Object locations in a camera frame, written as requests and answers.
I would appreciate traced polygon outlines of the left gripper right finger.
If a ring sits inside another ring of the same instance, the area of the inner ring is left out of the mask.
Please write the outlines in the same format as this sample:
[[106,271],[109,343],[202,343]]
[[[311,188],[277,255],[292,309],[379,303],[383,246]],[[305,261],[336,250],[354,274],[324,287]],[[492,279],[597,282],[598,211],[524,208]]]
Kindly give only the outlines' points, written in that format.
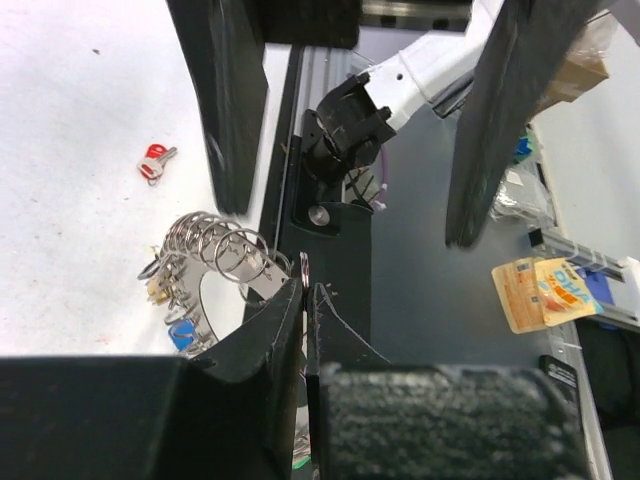
[[308,297],[312,462],[321,479],[587,479],[584,439],[541,371],[399,366],[316,284]]

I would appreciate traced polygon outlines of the large metal keyring with keys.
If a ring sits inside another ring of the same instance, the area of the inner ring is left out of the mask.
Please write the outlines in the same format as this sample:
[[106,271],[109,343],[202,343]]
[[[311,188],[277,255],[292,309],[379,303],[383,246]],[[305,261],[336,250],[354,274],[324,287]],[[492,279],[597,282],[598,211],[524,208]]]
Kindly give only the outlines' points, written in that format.
[[220,341],[205,312],[206,275],[236,285],[243,301],[262,307],[292,277],[293,262],[257,231],[206,211],[187,213],[166,232],[153,260],[137,275],[147,301],[165,304],[164,323],[178,354],[192,359]]

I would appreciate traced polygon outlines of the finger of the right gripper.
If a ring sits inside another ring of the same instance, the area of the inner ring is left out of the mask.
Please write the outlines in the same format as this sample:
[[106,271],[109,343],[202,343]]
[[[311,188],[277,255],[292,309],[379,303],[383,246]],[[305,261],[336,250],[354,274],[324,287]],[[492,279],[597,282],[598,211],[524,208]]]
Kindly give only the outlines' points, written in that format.
[[503,3],[457,122],[446,246],[470,248],[482,235],[521,130],[598,10],[584,0]]
[[217,209],[249,210],[268,82],[253,1],[170,0],[189,71]]

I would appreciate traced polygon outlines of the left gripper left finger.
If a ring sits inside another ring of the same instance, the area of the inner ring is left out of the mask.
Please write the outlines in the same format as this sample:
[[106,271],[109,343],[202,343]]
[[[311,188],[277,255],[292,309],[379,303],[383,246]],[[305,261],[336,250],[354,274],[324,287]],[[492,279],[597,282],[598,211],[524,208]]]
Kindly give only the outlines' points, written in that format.
[[287,479],[301,283],[194,359],[1,363],[5,479]]

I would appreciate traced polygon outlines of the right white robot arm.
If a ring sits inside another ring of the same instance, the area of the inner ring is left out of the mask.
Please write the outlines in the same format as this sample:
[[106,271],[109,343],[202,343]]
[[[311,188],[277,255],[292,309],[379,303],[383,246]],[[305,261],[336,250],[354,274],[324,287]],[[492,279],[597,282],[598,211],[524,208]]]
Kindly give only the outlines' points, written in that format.
[[319,179],[330,184],[374,157],[422,106],[470,75],[458,123],[445,242],[483,233],[521,129],[597,1],[171,1],[195,90],[219,211],[248,211],[267,82],[268,43],[353,49],[362,27],[419,32],[319,103]]

